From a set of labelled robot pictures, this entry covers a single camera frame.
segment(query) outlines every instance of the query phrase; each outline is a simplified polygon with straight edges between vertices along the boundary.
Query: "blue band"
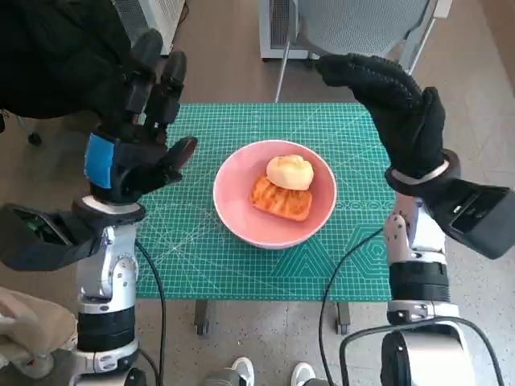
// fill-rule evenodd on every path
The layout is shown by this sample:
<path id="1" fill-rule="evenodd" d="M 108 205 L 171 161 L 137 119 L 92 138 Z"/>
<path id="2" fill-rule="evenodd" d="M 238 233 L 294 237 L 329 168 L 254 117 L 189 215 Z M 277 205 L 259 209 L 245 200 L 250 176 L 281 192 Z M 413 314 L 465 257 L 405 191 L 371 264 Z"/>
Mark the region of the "blue band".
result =
<path id="1" fill-rule="evenodd" d="M 84 175 L 90 183 L 104 189 L 111 188 L 113 155 L 112 142 L 95 134 L 89 136 L 88 148 L 84 156 Z"/>

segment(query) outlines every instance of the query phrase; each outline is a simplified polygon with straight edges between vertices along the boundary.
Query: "pink bowl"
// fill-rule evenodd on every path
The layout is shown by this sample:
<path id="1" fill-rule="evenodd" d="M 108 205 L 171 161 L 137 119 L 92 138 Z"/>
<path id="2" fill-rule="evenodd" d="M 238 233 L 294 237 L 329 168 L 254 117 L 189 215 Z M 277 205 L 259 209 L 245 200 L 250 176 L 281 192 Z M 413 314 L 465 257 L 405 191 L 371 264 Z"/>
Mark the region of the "pink bowl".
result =
<path id="1" fill-rule="evenodd" d="M 303 222 L 281 219 L 259 211 L 249 201 L 250 190 L 273 157 L 298 154 L 315 171 L 310 192 L 311 210 Z M 237 150 L 216 174 L 213 199 L 218 216 L 229 230 L 249 244 L 283 249 L 300 244 L 326 223 L 336 204 L 336 181 L 327 163 L 314 151 L 297 143 L 269 140 Z"/>

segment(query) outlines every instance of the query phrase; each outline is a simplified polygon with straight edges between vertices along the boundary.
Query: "sneaker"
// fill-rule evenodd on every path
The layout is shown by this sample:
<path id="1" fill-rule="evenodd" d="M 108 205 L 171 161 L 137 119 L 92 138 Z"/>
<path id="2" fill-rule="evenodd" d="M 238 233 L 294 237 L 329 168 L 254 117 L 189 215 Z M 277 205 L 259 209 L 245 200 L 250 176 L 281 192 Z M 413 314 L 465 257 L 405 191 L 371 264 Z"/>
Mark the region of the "sneaker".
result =
<path id="1" fill-rule="evenodd" d="M 303 386 L 308 380 L 316 378 L 315 370 L 308 364 L 301 362 L 295 366 L 294 371 L 291 373 L 291 386 Z"/>
<path id="2" fill-rule="evenodd" d="M 254 386 L 254 366 L 249 358 L 242 356 L 236 359 L 231 368 L 247 382 L 247 386 Z"/>
<path id="3" fill-rule="evenodd" d="M 9 364 L 9 360 L 0 352 L 0 369 L 4 368 Z"/>

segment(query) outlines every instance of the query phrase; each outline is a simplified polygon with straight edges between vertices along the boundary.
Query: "table leg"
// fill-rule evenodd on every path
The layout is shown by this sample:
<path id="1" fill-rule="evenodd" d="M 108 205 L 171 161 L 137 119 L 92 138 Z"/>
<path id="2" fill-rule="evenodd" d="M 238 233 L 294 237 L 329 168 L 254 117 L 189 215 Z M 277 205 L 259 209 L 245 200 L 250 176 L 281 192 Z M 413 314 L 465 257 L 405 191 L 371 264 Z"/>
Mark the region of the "table leg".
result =
<path id="1" fill-rule="evenodd" d="M 208 309 L 208 300 L 195 300 L 195 320 L 193 321 L 193 326 L 196 327 L 197 335 L 207 335 L 209 332 Z"/>
<path id="2" fill-rule="evenodd" d="M 348 327 L 351 324 L 351 311 L 347 302 L 336 303 L 336 333 L 348 334 Z"/>

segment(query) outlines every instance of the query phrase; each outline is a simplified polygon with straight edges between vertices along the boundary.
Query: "green cutting mat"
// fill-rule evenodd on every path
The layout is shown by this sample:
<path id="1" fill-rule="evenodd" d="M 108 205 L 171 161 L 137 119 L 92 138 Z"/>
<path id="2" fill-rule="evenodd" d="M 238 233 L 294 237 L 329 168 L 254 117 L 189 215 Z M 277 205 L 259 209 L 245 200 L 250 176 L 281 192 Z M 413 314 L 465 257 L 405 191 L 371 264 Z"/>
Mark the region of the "green cutting mat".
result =
<path id="1" fill-rule="evenodd" d="M 163 279 L 167 298 L 320 300 L 336 264 L 382 226 L 393 204 L 383 172 L 389 165 L 373 122 L 359 104 L 183 105 L 168 130 L 170 145 L 199 138 L 183 181 L 145 196 L 139 229 Z M 235 150 L 263 139 L 287 139 L 320 154 L 338 183 L 331 219 L 310 240 L 266 251 L 237 239 L 218 219 L 212 185 Z M 154 278 L 138 256 L 140 298 L 157 298 Z M 332 299 L 389 299 L 385 247 L 379 236 L 342 267 Z"/>

